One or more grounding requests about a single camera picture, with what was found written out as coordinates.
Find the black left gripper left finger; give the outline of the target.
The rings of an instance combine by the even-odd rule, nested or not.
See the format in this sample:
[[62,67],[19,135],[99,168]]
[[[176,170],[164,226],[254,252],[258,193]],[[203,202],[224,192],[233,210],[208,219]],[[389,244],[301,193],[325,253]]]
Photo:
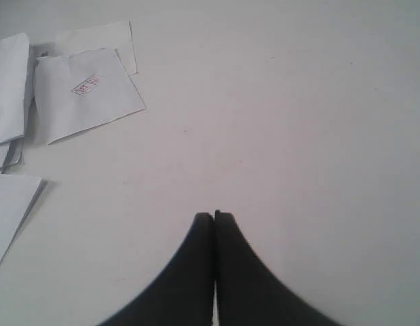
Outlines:
[[214,271],[214,219],[198,213],[157,278],[102,324],[211,325]]

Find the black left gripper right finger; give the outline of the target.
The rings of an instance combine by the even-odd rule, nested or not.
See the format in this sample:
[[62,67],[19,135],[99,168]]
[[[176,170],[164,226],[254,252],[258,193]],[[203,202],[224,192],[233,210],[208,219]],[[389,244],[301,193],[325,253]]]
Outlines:
[[274,276],[231,213],[215,212],[214,235],[220,325],[338,325]]

